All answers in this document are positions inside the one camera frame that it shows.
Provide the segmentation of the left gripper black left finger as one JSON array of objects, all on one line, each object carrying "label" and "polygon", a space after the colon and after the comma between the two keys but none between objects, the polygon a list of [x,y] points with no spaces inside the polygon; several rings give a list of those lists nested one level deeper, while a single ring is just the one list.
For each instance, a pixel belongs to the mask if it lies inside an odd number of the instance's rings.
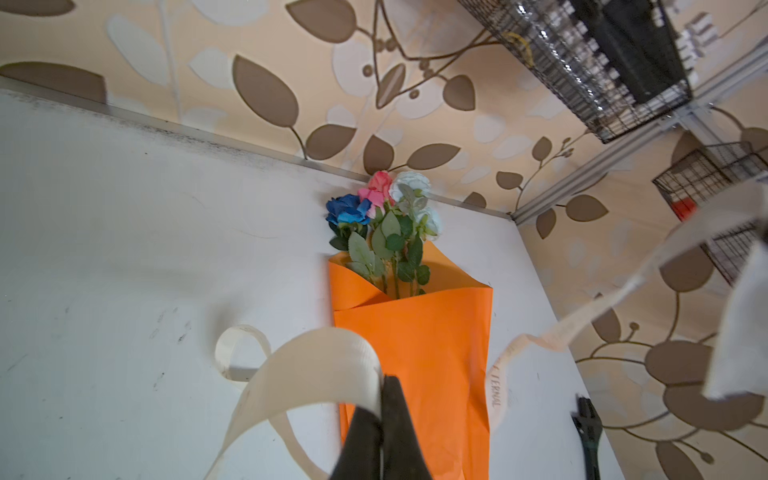
[{"label": "left gripper black left finger", "polygon": [[357,407],[330,480],[378,480],[381,477],[382,432],[379,419]]}]

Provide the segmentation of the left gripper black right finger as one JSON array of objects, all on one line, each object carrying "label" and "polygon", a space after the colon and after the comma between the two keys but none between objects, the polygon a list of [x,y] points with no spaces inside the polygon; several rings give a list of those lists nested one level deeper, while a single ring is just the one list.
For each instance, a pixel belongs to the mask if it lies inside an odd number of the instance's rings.
[{"label": "left gripper black right finger", "polygon": [[383,479],[431,480],[400,380],[385,376],[382,390]]}]

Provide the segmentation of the orange wrapping paper sheet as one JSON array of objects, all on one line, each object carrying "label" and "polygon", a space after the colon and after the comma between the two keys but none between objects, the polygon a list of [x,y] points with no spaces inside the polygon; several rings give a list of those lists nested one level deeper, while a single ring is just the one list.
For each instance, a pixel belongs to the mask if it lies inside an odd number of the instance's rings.
[{"label": "orange wrapping paper sheet", "polygon": [[397,299],[329,260],[335,327],[351,330],[376,351],[384,374],[402,385],[430,474],[435,479],[486,479],[490,427],[485,375],[493,290],[428,242],[431,277],[423,295]]}]

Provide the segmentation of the pale blue fake flower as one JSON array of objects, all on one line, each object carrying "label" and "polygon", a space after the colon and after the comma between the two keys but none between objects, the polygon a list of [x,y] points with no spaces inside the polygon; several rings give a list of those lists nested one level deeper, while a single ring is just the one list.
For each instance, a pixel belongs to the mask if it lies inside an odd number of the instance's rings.
[{"label": "pale blue fake flower", "polygon": [[424,263],[424,248],[428,240],[435,240],[443,233],[443,224],[437,211],[429,204],[431,183],[418,172],[401,172],[390,187],[394,201],[394,218],[400,232],[389,240],[387,246],[395,247],[390,261],[398,283],[406,284],[410,296],[424,293],[431,270]]}]

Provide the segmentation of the dark pink fake rose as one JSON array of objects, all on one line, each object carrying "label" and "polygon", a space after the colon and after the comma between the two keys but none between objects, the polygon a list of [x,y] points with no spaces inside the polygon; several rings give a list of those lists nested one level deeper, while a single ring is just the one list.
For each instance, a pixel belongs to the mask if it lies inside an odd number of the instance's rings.
[{"label": "dark pink fake rose", "polygon": [[367,217],[374,219],[380,210],[389,202],[389,197],[382,191],[362,188],[358,191],[362,203],[368,202]]}]

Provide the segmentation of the white ribbon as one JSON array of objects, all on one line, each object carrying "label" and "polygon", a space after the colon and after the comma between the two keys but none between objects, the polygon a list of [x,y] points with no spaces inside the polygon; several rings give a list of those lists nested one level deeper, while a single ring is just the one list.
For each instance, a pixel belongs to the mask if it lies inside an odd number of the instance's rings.
[{"label": "white ribbon", "polygon": [[[744,214],[762,223],[767,218],[767,184],[752,180],[734,195],[738,207],[728,213]],[[495,361],[487,359],[485,396],[491,431],[507,408],[506,368],[514,356],[529,345],[558,351],[565,349],[592,321],[608,312],[640,288],[646,278],[689,250],[699,247],[716,225],[714,220],[690,219],[678,225],[653,250],[625,284],[570,313],[545,333],[515,337]],[[382,432],[382,390],[385,376],[371,344],[357,333],[334,326],[303,333],[278,349],[267,349],[264,363],[252,374],[230,369],[237,344],[252,337],[265,341],[264,334],[248,325],[225,330],[218,338],[214,357],[220,373],[243,387],[232,414],[223,444],[232,446],[239,437],[262,422],[269,422],[282,438],[295,463],[312,479],[322,479],[318,467],[299,444],[288,421],[290,410],[312,404],[338,404],[342,408],[342,436],[346,440],[357,407],[373,413]]]}]

